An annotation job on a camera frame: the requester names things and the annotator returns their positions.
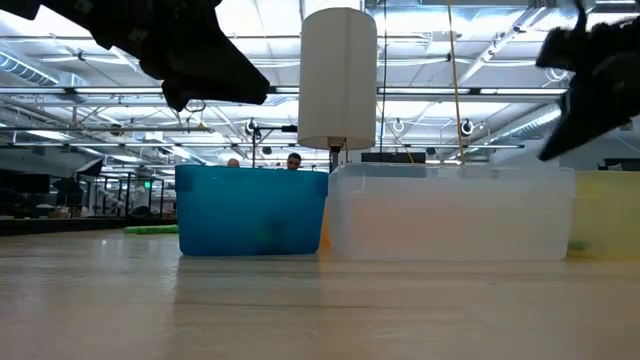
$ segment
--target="ceiling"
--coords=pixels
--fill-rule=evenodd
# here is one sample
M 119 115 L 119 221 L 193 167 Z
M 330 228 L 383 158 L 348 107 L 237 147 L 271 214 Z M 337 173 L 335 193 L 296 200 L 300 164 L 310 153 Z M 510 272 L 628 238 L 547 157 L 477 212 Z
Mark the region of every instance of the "ceiling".
M 341 6 L 363 9 L 377 22 L 379 48 L 383 53 L 378 67 L 380 87 L 451 88 L 453 69 L 447 56 L 451 51 L 449 36 L 453 30 L 456 35 L 456 77 L 459 86 L 494 89 L 496 92 L 490 98 L 464 93 L 461 95 L 460 117 L 475 125 L 473 134 L 465 141 L 471 144 L 489 144 L 498 140 L 500 143 L 520 143 L 539 136 L 536 131 L 523 132 L 524 128 L 518 127 L 526 125 L 529 126 L 526 129 L 531 130 L 531 125 L 541 125 L 538 121 L 541 116 L 557 111 L 552 105 L 553 100 L 562 91 L 558 89 L 566 87 L 571 74 L 537 69 L 534 66 L 535 57 L 550 29 L 572 26 L 575 22 L 574 11 L 569 8 L 531 8 L 526 0 L 461 0 L 454 2 L 456 6 L 452 10 L 451 29 L 447 8 L 442 6 L 446 1 L 429 2 L 439 5 L 421 3 L 423 2 L 416 0 L 389 0 L 386 4 L 385 21 L 382 3 L 370 0 L 223 1 L 216 10 L 223 31 L 273 86 L 292 87 L 294 91 L 292 94 L 272 94 L 263 106 L 211 102 L 204 111 L 193 114 L 187 111 L 173 113 L 157 94 L 131 95 L 119 92 L 117 88 L 120 87 L 155 87 L 160 83 L 145 75 L 135 58 L 118 49 L 101 48 L 86 30 L 49 9 L 42 8 L 33 22 L 0 11 L 0 54 L 17 59 L 60 81 L 71 81 L 69 79 L 74 75 L 75 85 L 114 88 L 111 93 L 86 95 L 87 101 L 83 104 L 64 101 L 55 95 L 2 95 L 0 100 L 10 99 L 14 102 L 6 103 L 4 112 L 0 113 L 0 121 L 6 126 L 79 124 L 78 126 L 88 128 L 106 129 L 114 124 L 121 124 L 125 127 L 171 127 L 178 131 L 164 131 L 161 135 L 147 136 L 157 142 L 216 144 L 210 147 L 184 146 L 178 151 L 179 154 L 175 154 L 178 158 L 182 156 L 189 161 L 197 158 L 207 163 L 224 163 L 235 157 L 242 158 L 243 164 L 248 165 L 251 148 L 234 148 L 230 144 L 250 143 L 250 137 L 245 132 L 249 120 L 253 119 L 260 126 L 297 123 L 298 101 L 295 87 L 299 84 L 299 34 L 302 20 L 320 9 Z M 612 22 L 632 15 L 627 11 L 594 11 L 590 24 Z M 15 74 L 0 71 L 0 86 L 26 87 L 34 84 Z M 509 94 L 508 88 L 520 90 L 513 90 L 518 94 L 511 96 L 513 94 Z M 530 92 L 532 88 L 549 92 Z M 384 104 L 385 117 L 388 124 L 395 126 L 385 128 L 383 143 L 400 142 L 420 146 L 456 142 L 457 115 L 453 96 L 450 93 L 447 96 L 436 95 L 412 95 L 411 92 L 406 92 L 406 95 L 399 93 L 387 97 Z M 210 131 L 191 131 L 200 124 Z M 505 129 L 511 131 L 507 136 L 504 136 L 507 134 Z M 113 136 L 105 131 L 73 133 L 68 136 L 92 144 L 128 144 L 144 141 L 144 133 L 149 131 L 142 133 L 127 132 L 123 136 Z M 17 141 L 61 140 L 34 134 L 18 134 Z M 296 143 L 295 134 L 275 131 L 263 142 L 269 144 L 273 152 L 266 155 L 259 151 L 260 164 L 276 166 L 283 162 L 289 152 L 295 150 L 302 154 L 307 167 L 311 164 L 318 167 L 327 165 L 326 152 L 289 147 L 288 144 Z M 97 146 L 86 149 L 105 154 L 121 151 Z M 136 148 L 129 150 L 127 154 L 156 163 L 173 161 L 171 157 L 175 157 L 174 155 L 163 154 L 158 149 Z M 450 149 L 443 149 L 437 157 L 445 159 L 451 155 Z

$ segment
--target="lamp shade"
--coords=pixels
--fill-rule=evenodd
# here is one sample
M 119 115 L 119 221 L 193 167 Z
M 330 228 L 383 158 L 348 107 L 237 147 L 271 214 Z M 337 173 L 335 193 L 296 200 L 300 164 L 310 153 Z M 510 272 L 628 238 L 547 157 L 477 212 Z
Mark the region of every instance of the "lamp shade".
M 375 145 L 376 23 L 351 8 L 318 11 L 302 23 L 298 143 L 330 149 Z

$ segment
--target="wooden table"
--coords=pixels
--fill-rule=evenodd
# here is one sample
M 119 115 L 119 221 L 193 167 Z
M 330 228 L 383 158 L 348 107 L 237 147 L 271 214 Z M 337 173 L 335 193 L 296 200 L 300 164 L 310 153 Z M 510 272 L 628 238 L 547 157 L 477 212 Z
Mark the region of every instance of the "wooden table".
M 640 263 L 180 258 L 174 236 L 0 242 L 0 359 L 636 360 Z

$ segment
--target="black equipment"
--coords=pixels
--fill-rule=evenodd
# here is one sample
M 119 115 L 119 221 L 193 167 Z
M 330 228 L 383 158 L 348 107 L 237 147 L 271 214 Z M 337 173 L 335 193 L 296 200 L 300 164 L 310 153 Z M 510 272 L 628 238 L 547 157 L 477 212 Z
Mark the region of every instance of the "black equipment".
M 412 152 L 411 156 L 409 156 L 408 153 L 362 153 L 360 161 L 374 163 L 424 164 L 427 161 L 427 154 L 423 152 Z
M 262 137 L 262 130 L 267 130 L 269 131 L 268 134 L 271 133 L 271 131 L 282 131 L 283 133 L 297 133 L 298 132 L 298 126 L 297 125 L 284 125 L 284 126 L 258 126 L 255 122 L 253 122 L 253 120 L 249 121 L 247 123 L 247 126 L 245 127 L 245 133 L 247 135 L 251 135 L 251 148 L 252 148 L 252 154 L 251 154 L 251 167 L 255 168 L 256 167 L 256 148 L 259 145 L 256 141 L 257 140 L 264 140 L 265 138 Z M 265 155 L 268 155 L 267 152 L 271 152 L 271 148 L 263 148 L 263 151 L 266 150 Z
M 21 194 L 48 194 L 51 177 L 45 174 L 3 174 L 0 187 Z
M 83 191 L 80 184 L 73 178 L 62 178 L 53 187 L 58 190 L 56 205 L 67 207 L 82 207 Z
M 640 171 L 640 159 L 604 159 L 604 165 L 598 165 L 598 170 L 610 170 L 616 167 L 621 171 Z
M 102 172 L 103 164 L 104 159 L 91 160 L 88 163 L 82 165 L 78 170 L 75 171 L 75 173 L 77 175 L 98 177 Z
M 640 19 L 596 24 L 588 32 L 582 1 L 574 4 L 579 12 L 575 28 L 550 31 L 536 61 L 538 67 L 575 72 L 559 101 L 560 120 L 538 155 L 543 161 L 625 125 L 640 113 Z
M 167 104 L 177 111 L 192 99 L 262 104 L 269 81 L 220 29 L 221 1 L 3 0 L 0 9 L 33 20 L 44 5 L 89 30 L 105 49 L 135 56 L 145 73 L 164 80 Z
M 31 204 L 22 194 L 0 187 L 0 215 L 23 218 L 29 216 L 31 211 Z

